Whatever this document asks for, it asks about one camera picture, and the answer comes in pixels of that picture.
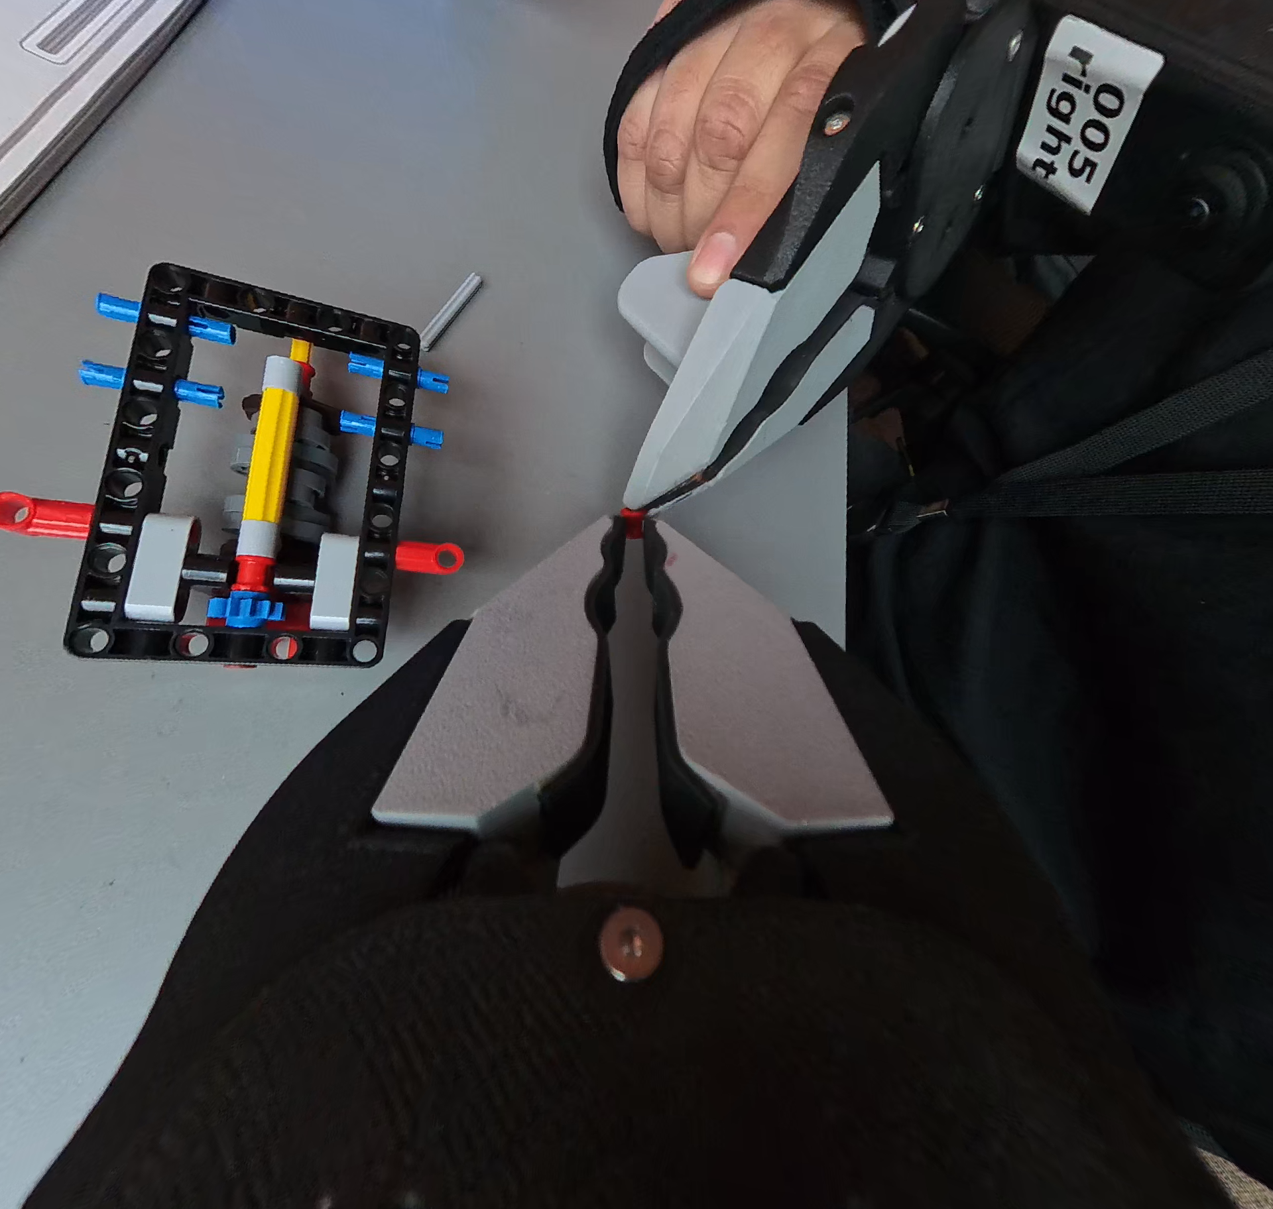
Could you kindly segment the person's black clothing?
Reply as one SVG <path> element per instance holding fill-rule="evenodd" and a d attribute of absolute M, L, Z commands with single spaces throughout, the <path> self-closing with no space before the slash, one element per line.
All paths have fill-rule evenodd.
<path fill-rule="evenodd" d="M 1137 1057 L 1271 1180 L 1271 273 L 1093 260 L 890 383 L 852 631 L 994 790 Z"/>

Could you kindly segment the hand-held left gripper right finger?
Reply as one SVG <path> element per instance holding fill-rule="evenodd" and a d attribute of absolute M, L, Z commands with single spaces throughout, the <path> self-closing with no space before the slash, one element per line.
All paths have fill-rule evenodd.
<path fill-rule="evenodd" d="M 661 520 L 646 520 L 644 554 L 658 791 L 681 864 L 891 828 L 796 622 Z"/>

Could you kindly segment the person's right hand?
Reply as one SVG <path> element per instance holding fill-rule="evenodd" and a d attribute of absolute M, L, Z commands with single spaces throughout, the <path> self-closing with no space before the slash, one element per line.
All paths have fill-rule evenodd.
<path fill-rule="evenodd" d="M 711 297 L 795 180 L 816 112 L 866 43 L 852 0 L 745 0 L 637 89 L 617 128 L 631 227 L 691 251 Z"/>

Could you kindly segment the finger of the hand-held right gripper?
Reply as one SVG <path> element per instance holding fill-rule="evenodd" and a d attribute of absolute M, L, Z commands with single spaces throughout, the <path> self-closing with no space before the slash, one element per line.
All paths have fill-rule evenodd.
<path fill-rule="evenodd" d="M 660 513 L 722 482 L 812 419 L 881 345 L 871 304 L 837 304 L 803 342 L 776 351 L 753 327 L 711 358 L 694 338 L 651 425 L 651 510 Z"/>
<path fill-rule="evenodd" d="M 718 460 L 788 355 L 860 273 L 881 206 L 873 165 L 783 290 L 729 278 L 712 297 L 637 456 L 624 506 L 654 510 Z"/>

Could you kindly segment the black lego frame assembly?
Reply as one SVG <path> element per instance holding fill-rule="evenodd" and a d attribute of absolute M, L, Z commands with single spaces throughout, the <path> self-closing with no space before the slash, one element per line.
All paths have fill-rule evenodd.
<path fill-rule="evenodd" d="M 400 535 L 414 449 L 441 430 L 414 420 L 447 374 L 421 365 L 412 327 L 177 263 L 151 267 L 138 298 L 94 308 L 133 328 L 124 365 L 83 361 L 80 382 L 120 396 L 91 501 L 3 493 L 3 531 L 80 547 L 63 646 L 87 661 L 368 669 L 386 649 L 394 577 L 447 577 L 465 553 Z M 222 410 L 192 378 L 195 344 L 272 339 L 243 401 L 238 489 L 225 541 L 204 548 L 197 516 L 165 508 L 182 415 Z"/>

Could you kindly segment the lego instruction booklet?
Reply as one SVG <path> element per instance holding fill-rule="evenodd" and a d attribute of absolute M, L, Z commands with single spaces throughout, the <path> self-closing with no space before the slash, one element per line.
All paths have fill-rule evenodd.
<path fill-rule="evenodd" d="M 205 0 L 2 0 L 8 231 Z"/>

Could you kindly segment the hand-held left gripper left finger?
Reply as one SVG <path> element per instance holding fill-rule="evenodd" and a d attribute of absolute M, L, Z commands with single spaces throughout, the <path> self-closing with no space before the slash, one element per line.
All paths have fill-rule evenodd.
<path fill-rule="evenodd" d="M 374 820 L 559 861 L 607 800 L 623 520 L 603 517 L 476 611 Z"/>

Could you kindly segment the grey lego axle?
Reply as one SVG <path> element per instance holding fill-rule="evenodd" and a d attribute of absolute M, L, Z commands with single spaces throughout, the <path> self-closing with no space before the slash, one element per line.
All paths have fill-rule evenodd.
<path fill-rule="evenodd" d="M 459 314 L 482 290 L 485 278 L 478 273 L 471 273 L 448 297 L 442 307 L 430 320 L 421 331 L 421 352 L 430 352 L 444 338 L 451 327 L 454 327 Z"/>

